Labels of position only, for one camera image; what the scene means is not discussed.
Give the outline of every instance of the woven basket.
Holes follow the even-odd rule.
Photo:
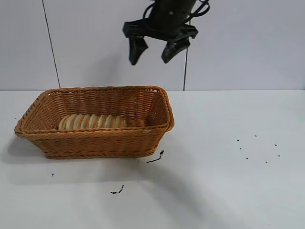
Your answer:
[[[123,115],[127,128],[58,130],[66,115]],[[164,89],[156,86],[88,87],[43,92],[18,121],[15,133],[47,158],[142,157],[174,126]]]

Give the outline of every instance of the basket rim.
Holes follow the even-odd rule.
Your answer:
[[[167,116],[168,116],[168,121],[165,124],[162,125],[152,125],[152,126],[145,126],[145,127],[126,127],[126,128],[93,128],[93,129],[79,129],[79,130],[58,130],[58,129],[48,129],[48,130],[25,130],[23,128],[23,124],[28,120],[28,115],[29,113],[35,109],[35,105],[40,102],[41,99],[43,99],[45,96],[48,96],[51,93],[60,93],[60,92],[85,92],[85,91],[96,91],[96,90],[128,90],[128,89],[149,89],[149,90],[157,90],[161,93],[167,107]],[[32,105],[28,108],[28,110],[25,112],[25,114],[22,116],[22,118],[18,121],[16,127],[15,127],[15,134],[18,136],[24,136],[24,137],[34,137],[34,135],[41,135],[42,138],[45,138],[46,136],[42,135],[47,135],[49,138],[52,138],[52,135],[72,135],[76,134],[79,135],[80,133],[107,133],[109,135],[110,133],[117,133],[118,131],[120,132],[127,132],[131,134],[132,131],[135,132],[143,132],[145,130],[154,130],[158,129],[159,131],[161,129],[164,129],[163,131],[167,132],[170,131],[174,126],[174,119],[173,119],[173,113],[172,109],[169,103],[168,95],[167,92],[158,86],[119,86],[119,87],[114,87],[114,86],[108,86],[108,87],[73,87],[73,88],[58,88],[58,89],[50,89],[47,90],[43,93],[41,93],[35,101],[32,103]]]

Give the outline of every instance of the bread loaf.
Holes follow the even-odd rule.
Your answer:
[[[124,128],[127,127],[126,118],[111,114],[96,116],[72,114],[62,118],[58,125],[59,130],[78,130],[91,128]]]

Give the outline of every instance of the black wire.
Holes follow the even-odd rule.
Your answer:
[[[184,24],[188,23],[192,18],[194,17],[201,17],[203,15],[205,15],[209,10],[210,10],[210,4],[209,4],[209,0],[205,0],[205,1],[202,1],[202,0],[199,0],[201,2],[201,5],[195,10],[194,13],[191,13],[190,16],[185,19],[181,24],[177,25],[177,26],[174,26],[172,28],[166,28],[166,29],[163,29],[163,30],[156,30],[152,27],[150,27],[147,23],[146,23],[146,15],[147,15],[147,12],[150,8],[152,8],[154,5],[155,5],[155,2],[151,5],[149,5],[145,10],[144,10],[144,13],[143,13],[143,16],[142,16],[142,21],[143,21],[143,25],[148,28],[149,30],[152,30],[152,31],[155,31],[155,32],[162,32],[162,31],[167,31],[167,30],[174,30],[174,29],[177,29],[181,26],[183,26]]]

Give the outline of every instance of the white wall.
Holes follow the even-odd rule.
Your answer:
[[[182,90],[185,52],[161,60],[165,42],[136,66],[128,61],[124,21],[148,0],[44,0],[62,87],[159,85]],[[304,89],[305,1],[211,0],[193,20],[186,90]],[[58,87],[42,0],[0,1],[0,90]]]
[[[45,0],[62,87],[158,85],[182,90],[185,52],[161,60],[166,42],[145,38],[136,66],[128,60],[123,23],[142,17],[148,0]]]
[[[58,87],[41,0],[0,1],[0,90]]]
[[[193,21],[186,90],[305,88],[305,1],[210,4]]]

